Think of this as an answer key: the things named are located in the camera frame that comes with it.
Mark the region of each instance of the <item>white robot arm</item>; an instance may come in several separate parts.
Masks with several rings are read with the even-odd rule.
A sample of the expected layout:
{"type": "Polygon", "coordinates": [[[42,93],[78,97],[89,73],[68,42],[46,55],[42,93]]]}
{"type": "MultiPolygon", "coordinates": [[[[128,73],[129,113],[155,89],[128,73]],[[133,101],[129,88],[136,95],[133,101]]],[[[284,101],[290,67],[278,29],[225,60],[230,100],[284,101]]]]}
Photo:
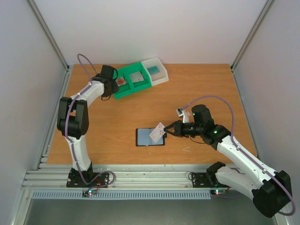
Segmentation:
{"type": "Polygon", "coordinates": [[[75,171],[80,169],[80,171],[85,173],[91,170],[91,161],[86,147],[86,132],[89,128],[88,107],[99,96],[101,98],[110,97],[111,94],[119,90],[115,79],[113,79],[114,73],[117,74],[116,69],[103,65],[101,73],[93,77],[80,92],[71,97],[62,97],[60,99],[57,128],[65,136],[69,144],[73,160],[72,169],[75,171]],[[68,134],[66,135],[66,118],[69,106],[73,101],[71,112],[76,112],[76,115],[69,115],[67,123],[68,134]]]}
{"type": "Polygon", "coordinates": [[[231,159],[244,174],[217,162],[207,169],[207,179],[213,188],[217,184],[227,185],[250,198],[256,208],[265,216],[272,217],[292,200],[290,176],[285,171],[276,172],[245,149],[231,132],[214,123],[205,105],[192,108],[194,122],[186,122],[187,112],[178,109],[184,118],[164,128],[164,131],[178,137],[200,136],[204,143],[231,159]]]}
{"type": "MultiPolygon", "coordinates": [[[[78,94],[71,96],[71,99],[74,99],[76,96],[79,95],[79,97],[76,100],[84,100],[87,102],[87,107],[91,105],[91,103],[98,98],[99,96],[103,95],[104,93],[104,84],[101,83],[100,81],[94,81],[93,85],[89,82],[88,85],[86,85],[78,94]]],[[[72,144],[74,145],[74,152],[76,155],[76,158],[78,160],[78,164],[80,166],[80,169],[82,171],[88,170],[90,167],[90,158],[88,155],[88,151],[86,148],[86,134],[82,135],[79,139],[76,137],[71,137],[69,136],[66,138],[66,141],[68,142],[71,155],[72,155],[72,160],[73,164],[72,167],[76,170],[78,170],[76,166],[76,161],[73,156],[72,152],[72,144]]]]}

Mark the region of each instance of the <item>wooden table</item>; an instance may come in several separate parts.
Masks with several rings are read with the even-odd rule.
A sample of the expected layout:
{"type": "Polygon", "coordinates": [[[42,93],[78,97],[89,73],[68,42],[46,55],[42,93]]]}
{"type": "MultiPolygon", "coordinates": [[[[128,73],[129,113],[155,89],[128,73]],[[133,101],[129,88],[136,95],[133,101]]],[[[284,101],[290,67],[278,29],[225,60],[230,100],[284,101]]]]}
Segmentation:
{"type": "MultiPolygon", "coordinates": [[[[116,68],[124,65],[112,65],[116,68]]],[[[101,71],[102,65],[96,65],[101,71]]],[[[233,107],[236,119],[235,136],[255,154],[252,138],[228,64],[165,64],[169,81],[121,99],[96,99],[89,107],[90,127],[87,148],[93,164],[208,164],[230,160],[205,144],[171,135],[165,146],[135,146],[136,128],[153,128],[159,122],[165,126],[178,120],[176,109],[203,95],[218,95],[233,107]]],[[[88,78],[80,65],[75,65],[65,96],[80,91],[88,78]]],[[[205,104],[217,124],[231,130],[231,114],[220,100],[208,98],[205,104]]],[[[71,164],[67,141],[56,130],[51,146],[49,164],[71,164]]]]}

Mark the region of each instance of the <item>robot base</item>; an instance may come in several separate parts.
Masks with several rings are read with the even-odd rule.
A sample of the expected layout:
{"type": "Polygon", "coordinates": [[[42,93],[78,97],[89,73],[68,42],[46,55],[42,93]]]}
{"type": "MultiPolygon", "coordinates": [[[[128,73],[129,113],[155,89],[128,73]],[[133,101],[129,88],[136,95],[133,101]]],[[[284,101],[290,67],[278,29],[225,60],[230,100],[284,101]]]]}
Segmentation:
{"type": "MultiPolygon", "coordinates": [[[[93,166],[92,163],[90,164],[88,170],[82,171],[82,175],[87,183],[90,183],[90,181],[96,177],[99,173],[98,172],[93,172],[93,166]]],[[[109,183],[109,173],[103,173],[100,176],[97,177],[97,180],[101,182],[101,186],[108,184],[109,183]]],[[[67,185],[68,188],[90,188],[90,187],[97,187],[98,186],[98,181],[93,181],[89,185],[86,185],[78,170],[75,170],[72,168],[70,170],[70,173],[67,178],[67,185]]]]}
{"type": "Polygon", "coordinates": [[[192,180],[193,188],[228,188],[224,184],[212,183],[205,172],[191,172],[189,177],[192,180]]]}

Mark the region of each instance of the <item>white panel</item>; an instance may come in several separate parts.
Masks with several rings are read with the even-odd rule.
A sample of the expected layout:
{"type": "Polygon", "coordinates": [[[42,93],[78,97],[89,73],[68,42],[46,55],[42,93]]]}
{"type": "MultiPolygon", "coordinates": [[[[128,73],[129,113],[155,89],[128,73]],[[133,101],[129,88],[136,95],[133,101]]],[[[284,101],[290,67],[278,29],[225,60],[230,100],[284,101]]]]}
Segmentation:
{"type": "Polygon", "coordinates": [[[292,179],[300,223],[300,2],[277,0],[236,69],[261,159],[292,179]]]}
{"type": "Polygon", "coordinates": [[[265,0],[37,0],[69,64],[232,63],[265,0]]]}
{"type": "Polygon", "coordinates": [[[25,0],[0,3],[0,224],[34,169],[64,68],[25,0]]]}

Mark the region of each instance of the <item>purple cable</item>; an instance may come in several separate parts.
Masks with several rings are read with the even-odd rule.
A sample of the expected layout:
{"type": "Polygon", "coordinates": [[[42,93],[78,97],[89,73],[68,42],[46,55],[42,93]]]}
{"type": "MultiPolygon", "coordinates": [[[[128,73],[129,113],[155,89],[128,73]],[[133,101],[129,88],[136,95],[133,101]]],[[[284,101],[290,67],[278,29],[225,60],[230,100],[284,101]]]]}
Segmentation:
{"type": "Polygon", "coordinates": [[[92,83],[92,78],[91,78],[91,76],[90,76],[90,73],[87,71],[87,69],[84,67],[83,63],[80,61],[79,56],[84,57],[84,58],[89,62],[89,64],[93,67],[93,69],[94,69],[94,71],[95,71],[96,74],[97,74],[98,72],[97,72],[97,70],[95,69],[94,65],[90,62],[90,60],[89,60],[85,55],[83,55],[83,54],[81,54],[81,53],[77,54],[77,59],[78,59],[80,65],[83,67],[84,71],[85,71],[86,74],[88,75],[89,80],[90,80],[90,83],[93,84],[93,83],[92,83]]]}
{"type": "MultiPolygon", "coordinates": [[[[83,56],[83,57],[84,57],[84,58],[92,65],[92,67],[94,68],[94,70],[95,70],[95,72],[96,72],[96,69],[95,69],[95,67],[93,66],[93,64],[92,64],[92,63],[90,62],[90,60],[89,60],[88,58],[86,58],[84,55],[78,54],[78,55],[77,55],[78,61],[80,62],[80,60],[79,60],[79,56],[80,56],[80,55],[83,56]]],[[[88,76],[89,76],[89,79],[90,79],[90,86],[86,87],[86,88],[83,89],[78,95],[76,95],[76,96],[74,97],[74,99],[72,100],[71,104],[69,105],[69,109],[68,109],[68,111],[67,111],[67,116],[66,116],[65,137],[66,137],[66,139],[67,139],[69,142],[71,142],[71,149],[72,149],[72,154],[73,154],[74,161],[75,161],[75,163],[76,163],[76,166],[77,166],[78,172],[79,172],[79,174],[80,174],[80,177],[81,177],[82,181],[83,181],[86,185],[91,184],[98,176],[102,175],[103,173],[110,173],[110,174],[112,175],[113,179],[112,179],[112,181],[111,181],[110,183],[99,186],[100,188],[104,188],[104,187],[107,187],[107,186],[109,186],[109,185],[111,185],[112,183],[115,182],[115,180],[116,180],[116,174],[115,174],[114,172],[112,172],[112,171],[103,171],[103,172],[99,173],[97,176],[95,176],[95,177],[91,180],[90,183],[86,182],[86,180],[85,180],[84,177],[83,177],[82,171],[80,170],[80,166],[79,166],[79,163],[78,163],[76,154],[75,154],[74,142],[72,141],[72,139],[70,139],[70,138],[68,137],[68,123],[69,123],[69,118],[70,118],[70,114],[71,114],[71,111],[72,111],[72,107],[73,107],[75,101],[76,101],[82,94],[84,94],[85,92],[87,92],[87,91],[92,87],[92,80],[91,80],[90,74],[88,73],[88,71],[87,71],[85,68],[84,68],[84,70],[85,70],[85,72],[86,72],[86,73],[88,74],[88,76]]]]}
{"type": "MultiPolygon", "coordinates": [[[[241,148],[238,147],[237,143],[234,141],[234,136],[233,136],[233,133],[234,133],[234,112],[233,112],[233,108],[231,107],[231,105],[223,98],[219,97],[219,96],[216,96],[216,95],[206,95],[206,96],[202,96],[202,97],[199,97],[199,98],[196,98],[195,100],[191,101],[190,103],[188,103],[187,105],[185,105],[184,107],[182,107],[182,109],[186,109],[188,106],[190,106],[191,104],[193,104],[194,102],[196,101],[199,101],[201,99],[204,99],[204,98],[217,98],[217,99],[220,99],[221,101],[225,102],[225,104],[229,107],[230,109],[230,112],[231,112],[231,117],[232,117],[232,127],[231,127],[231,141],[233,142],[234,146],[239,150],[241,151],[241,153],[243,153],[251,162],[253,162],[258,168],[260,168],[262,171],[264,171],[264,168],[258,163],[256,162],[254,159],[252,159],[252,157],[250,157],[244,150],[242,150],[241,148]]],[[[268,171],[264,171],[267,175],[269,175],[281,188],[282,190],[286,193],[286,195],[289,197],[289,199],[291,200],[291,203],[292,203],[292,211],[289,212],[289,213],[285,213],[285,212],[278,212],[279,214],[281,215],[284,215],[284,216],[292,216],[295,214],[296,212],[296,203],[295,201],[293,200],[293,197],[291,196],[291,194],[286,190],[286,188],[268,171]]]]}

